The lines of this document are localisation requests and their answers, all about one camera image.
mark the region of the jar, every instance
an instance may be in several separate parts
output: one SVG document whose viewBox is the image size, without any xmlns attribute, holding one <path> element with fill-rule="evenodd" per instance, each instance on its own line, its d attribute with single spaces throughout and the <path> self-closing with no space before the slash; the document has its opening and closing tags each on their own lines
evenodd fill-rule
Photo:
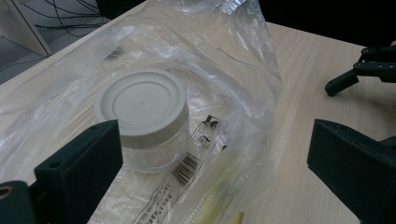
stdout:
<svg viewBox="0 0 396 224">
<path fill-rule="evenodd" d="M 118 120 L 124 164 L 136 171 L 164 171 L 187 151 L 187 96 L 173 74 L 146 69 L 120 77 L 99 92 L 94 112 L 99 122 Z"/>
</svg>

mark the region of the container lid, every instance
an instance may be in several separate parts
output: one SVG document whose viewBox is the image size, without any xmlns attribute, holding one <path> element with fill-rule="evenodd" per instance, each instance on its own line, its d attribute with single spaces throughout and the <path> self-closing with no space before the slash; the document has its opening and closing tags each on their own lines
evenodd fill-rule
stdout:
<svg viewBox="0 0 396 224">
<path fill-rule="evenodd" d="M 98 121 L 117 119 L 124 147 L 155 147 L 171 139 L 188 119 L 183 84 L 158 69 L 135 71 L 105 87 L 94 105 Z"/>
</svg>

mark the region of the cable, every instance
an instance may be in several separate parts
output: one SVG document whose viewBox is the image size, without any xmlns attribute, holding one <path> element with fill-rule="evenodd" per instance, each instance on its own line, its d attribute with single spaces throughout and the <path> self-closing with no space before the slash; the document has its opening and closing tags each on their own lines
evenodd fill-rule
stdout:
<svg viewBox="0 0 396 224">
<path fill-rule="evenodd" d="M 83 1 L 81 1 L 81 0 L 77 0 L 77 1 L 78 1 L 82 6 L 84 6 L 85 8 L 89 9 L 90 11 L 92 11 L 92 12 L 94 12 L 94 13 L 96 13 L 96 14 L 99 14 L 99 12 L 97 12 L 97 11 L 93 10 L 92 8 L 90 8 L 90 7 L 86 6 L 86 5 L 84 5 L 84 3 L 86 3 L 86 2 L 83 2 Z"/>
<path fill-rule="evenodd" d="M 35 12 L 35 13 L 43 16 L 43 17 L 57 19 L 57 17 L 45 15 L 45 14 L 43 14 L 43 13 L 41 13 L 41 12 L 39 12 L 39 11 L 37 11 L 37 10 L 27 6 L 27 5 L 24 5 L 24 6 L 26 6 L 27 8 L 31 9 L 33 12 Z M 60 17 L 60 18 L 63 19 L 63 20 L 66 20 L 66 19 L 76 19 L 76 18 L 100 18 L 100 16 L 91 15 L 91 16 L 72 16 L 72 17 Z"/>
<path fill-rule="evenodd" d="M 68 13 L 70 13 L 70 14 L 80 15 L 80 16 L 98 16 L 98 15 L 99 15 L 98 13 L 96 13 L 96 14 L 84 14 L 84 13 L 72 12 L 72 11 L 66 10 L 66 9 L 64 9 L 64 8 L 55 6 L 54 4 L 52 4 L 51 2 L 49 2 L 49 0 L 44 0 L 44 1 L 45 1 L 46 3 L 52 5 L 53 7 L 57 8 L 57 9 L 59 9 L 59 10 L 68 12 Z"/>
<path fill-rule="evenodd" d="M 64 28 L 73 28 L 73 29 L 86 29 L 86 28 L 98 28 L 101 27 L 103 24 L 102 23 L 96 23 L 96 24 L 78 24 L 78 25 L 67 25 L 67 26 L 42 26 L 42 25 L 37 25 L 35 24 L 35 27 L 38 28 L 45 28 L 45 29 L 53 29 L 53 30 L 63 30 Z"/>
<path fill-rule="evenodd" d="M 85 3 L 85 4 L 87 4 L 88 6 L 90 6 L 90 7 L 93 7 L 93 8 L 98 8 L 98 7 L 96 7 L 96 6 L 93 6 L 93 5 L 91 5 L 91 4 L 89 4 L 89 3 L 87 3 L 86 1 L 84 1 L 84 0 L 79 0 L 79 1 L 81 1 L 81 2 L 83 2 L 83 3 Z"/>
<path fill-rule="evenodd" d="M 52 1 L 53 1 L 53 7 L 55 8 L 56 16 L 58 17 L 59 22 L 61 23 L 62 27 L 66 30 L 66 32 L 67 32 L 68 34 L 74 36 L 74 37 L 83 37 L 83 36 L 85 36 L 85 35 L 73 35 L 72 33 L 69 32 L 69 30 L 67 30 L 66 27 L 64 27 L 64 24 L 62 23 L 62 20 L 61 20 L 61 18 L 59 17 L 58 8 L 56 7 L 55 0 L 52 0 Z"/>
<path fill-rule="evenodd" d="M 46 58 L 46 57 L 42 57 L 42 58 L 33 59 L 33 60 L 30 60 L 30 61 L 25 61 L 25 62 L 6 63 L 5 65 L 3 65 L 3 66 L 0 67 L 0 72 L 3 71 L 6 67 L 9 67 L 9 66 L 11 66 L 11 65 L 16 65 L 16 64 L 21 64 L 21 63 L 32 63 L 32 62 L 35 62 L 35 61 L 38 61 L 38 60 L 42 60 L 42 59 L 45 59 L 45 58 Z"/>
</svg>

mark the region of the plastic bag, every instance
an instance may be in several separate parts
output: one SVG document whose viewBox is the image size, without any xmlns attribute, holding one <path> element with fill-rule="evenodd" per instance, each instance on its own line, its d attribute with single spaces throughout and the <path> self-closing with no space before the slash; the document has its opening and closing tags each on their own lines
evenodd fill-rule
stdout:
<svg viewBox="0 0 396 224">
<path fill-rule="evenodd" d="M 124 164 L 90 223 L 224 223 L 265 202 L 276 168 L 269 135 L 281 84 L 260 6 L 242 3 L 148 1 L 3 91 L 0 181 L 32 184 L 40 162 L 96 123 L 99 90 L 134 70 L 156 68 L 185 85 L 188 153 L 164 173 Z M 218 125 L 205 125 L 208 118 Z M 196 141 L 195 133 L 210 141 Z M 191 176 L 177 179 L 186 161 L 194 161 Z"/>
</svg>

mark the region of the label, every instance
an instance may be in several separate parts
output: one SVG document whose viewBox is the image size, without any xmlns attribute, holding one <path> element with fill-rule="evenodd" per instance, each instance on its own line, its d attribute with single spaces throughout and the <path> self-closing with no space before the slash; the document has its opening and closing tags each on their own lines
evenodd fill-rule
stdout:
<svg viewBox="0 0 396 224">
<path fill-rule="evenodd" d="M 172 206 L 190 186 L 213 149 L 218 134 L 219 120 L 208 116 L 191 135 L 194 147 L 166 175 L 152 193 L 148 204 L 139 213 L 133 224 L 163 223 Z"/>
</svg>

